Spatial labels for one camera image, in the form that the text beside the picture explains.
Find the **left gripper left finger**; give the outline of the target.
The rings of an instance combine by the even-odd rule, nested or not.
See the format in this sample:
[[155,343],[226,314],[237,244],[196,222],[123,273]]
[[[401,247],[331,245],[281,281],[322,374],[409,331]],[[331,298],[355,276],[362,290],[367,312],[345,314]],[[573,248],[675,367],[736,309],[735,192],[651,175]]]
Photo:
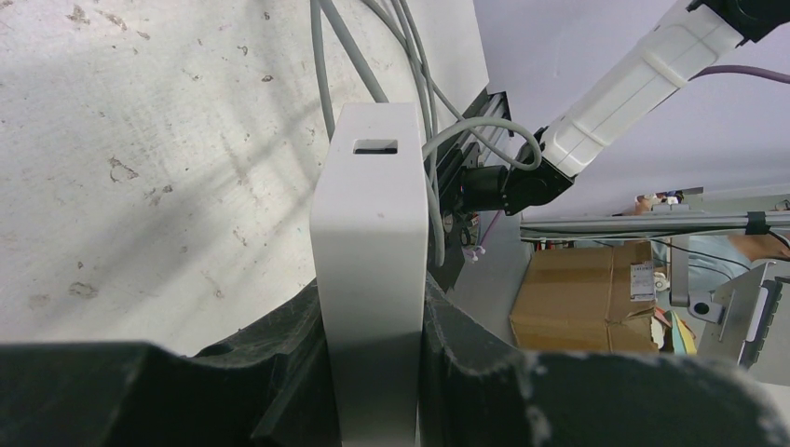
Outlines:
[[318,288],[195,356],[145,342],[3,345],[5,446],[337,446]]

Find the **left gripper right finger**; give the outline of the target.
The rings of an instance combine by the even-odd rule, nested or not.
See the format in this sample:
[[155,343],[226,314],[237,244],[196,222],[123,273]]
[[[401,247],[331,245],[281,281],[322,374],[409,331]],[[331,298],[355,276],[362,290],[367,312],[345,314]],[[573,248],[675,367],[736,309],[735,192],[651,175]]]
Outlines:
[[425,283],[425,446],[785,446],[770,395],[726,361],[522,350]]

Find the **grey network switch box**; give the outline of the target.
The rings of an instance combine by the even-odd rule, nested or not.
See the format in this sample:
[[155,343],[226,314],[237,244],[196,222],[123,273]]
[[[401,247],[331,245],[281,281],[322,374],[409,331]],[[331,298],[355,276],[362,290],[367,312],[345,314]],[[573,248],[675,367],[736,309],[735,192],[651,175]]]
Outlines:
[[412,446],[429,244],[414,103],[343,107],[309,233],[341,441]]

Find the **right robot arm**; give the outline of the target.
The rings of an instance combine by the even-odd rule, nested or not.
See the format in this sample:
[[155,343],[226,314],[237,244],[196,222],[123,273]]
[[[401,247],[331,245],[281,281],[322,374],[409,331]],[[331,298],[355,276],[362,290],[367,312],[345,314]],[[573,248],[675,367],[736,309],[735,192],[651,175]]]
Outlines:
[[508,215],[554,201],[639,119],[747,42],[789,21],[786,1],[677,1],[566,112],[528,135],[507,166],[467,169],[465,210]]

